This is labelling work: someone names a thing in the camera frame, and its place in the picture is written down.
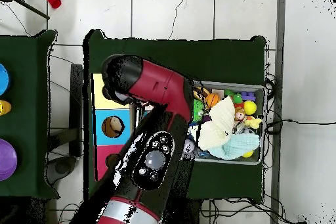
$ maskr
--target wooden block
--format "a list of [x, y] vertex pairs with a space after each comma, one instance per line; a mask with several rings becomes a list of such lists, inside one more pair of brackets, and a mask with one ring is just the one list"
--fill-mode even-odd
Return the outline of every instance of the wooden block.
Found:
[[[99, 109], [95, 112], [96, 117], [96, 145], [123, 145], [127, 142], [128, 138], [131, 136], [131, 115], [129, 109], [114, 109], [114, 110], [103, 110]], [[108, 132], [108, 124], [105, 119], [109, 117], [119, 118], [123, 125], [125, 126], [123, 132], [120, 136], [110, 138], [105, 135], [103, 132], [102, 126], [104, 124], [104, 130], [107, 134]]]
[[111, 154], [119, 154], [124, 145], [97, 146], [97, 172], [98, 181], [103, 178], [108, 169], [106, 158]]
[[128, 109], [129, 104], [121, 105], [115, 101], [108, 100], [102, 94], [104, 82], [102, 74], [93, 74], [93, 92], [94, 92], [94, 107], [96, 109]]

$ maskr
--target green table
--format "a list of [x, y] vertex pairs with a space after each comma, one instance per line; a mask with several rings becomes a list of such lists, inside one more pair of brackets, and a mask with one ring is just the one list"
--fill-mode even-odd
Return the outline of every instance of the green table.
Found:
[[[216, 39], [184, 41], [143, 39], [108, 39], [100, 30], [91, 30], [84, 40], [85, 74], [101, 73], [103, 60], [112, 54], [138, 55], [171, 68], [189, 79], [264, 85], [266, 41], [254, 37], [251, 41]], [[89, 141], [93, 145], [91, 97], [89, 98]], [[95, 185], [93, 148], [89, 149], [89, 192]], [[248, 197], [262, 200], [263, 163], [255, 166], [195, 162], [188, 197], [224, 198]]]
[[0, 181], [0, 196], [55, 198], [57, 192], [44, 178], [47, 152], [49, 47], [56, 32], [42, 31], [35, 37], [0, 36], [0, 63], [12, 79], [0, 99], [12, 110], [0, 116], [0, 138], [18, 155], [18, 166], [7, 180]]

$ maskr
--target purple bowl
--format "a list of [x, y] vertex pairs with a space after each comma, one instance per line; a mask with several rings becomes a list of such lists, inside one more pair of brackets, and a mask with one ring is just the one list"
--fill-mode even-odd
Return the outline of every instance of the purple bowl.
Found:
[[0, 139], [0, 181], [8, 179], [15, 171], [18, 157], [7, 141]]

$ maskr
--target plastic bin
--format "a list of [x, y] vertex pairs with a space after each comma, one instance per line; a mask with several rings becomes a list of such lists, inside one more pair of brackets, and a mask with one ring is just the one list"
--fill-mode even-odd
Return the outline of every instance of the plastic bin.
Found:
[[263, 158], [263, 146], [264, 146], [264, 131], [265, 131], [265, 119], [266, 119], [266, 109], [267, 109], [267, 93], [263, 86], [258, 85], [244, 85], [244, 84], [231, 84], [231, 83], [220, 83], [220, 82], [208, 82], [194, 81], [196, 87], [204, 87], [211, 92], [212, 89], [226, 90], [229, 89], [233, 92], [254, 92], [257, 105], [257, 111], [253, 114], [253, 117], [262, 119], [261, 126], [257, 130], [257, 134], [260, 137], [260, 147], [254, 151], [253, 155], [249, 158], [240, 157], [235, 160], [223, 160], [216, 158], [209, 154], [209, 156], [201, 156], [200, 150], [195, 149], [191, 154], [182, 154], [183, 159], [195, 158], [196, 162], [217, 162], [217, 163], [228, 163], [228, 164], [245, 164], [245, 165], [257, 165], [261, 162]]

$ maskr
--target white cloth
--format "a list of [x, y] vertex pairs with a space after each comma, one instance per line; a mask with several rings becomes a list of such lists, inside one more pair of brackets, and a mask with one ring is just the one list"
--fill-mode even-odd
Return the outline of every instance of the white cloth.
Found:
[[208, 150], [222, 146], [230, 140], [234, 128], [234, 103], [231, 97], [218, 102], [209, 112], [211, 121], [201, 126], [198, 146]]

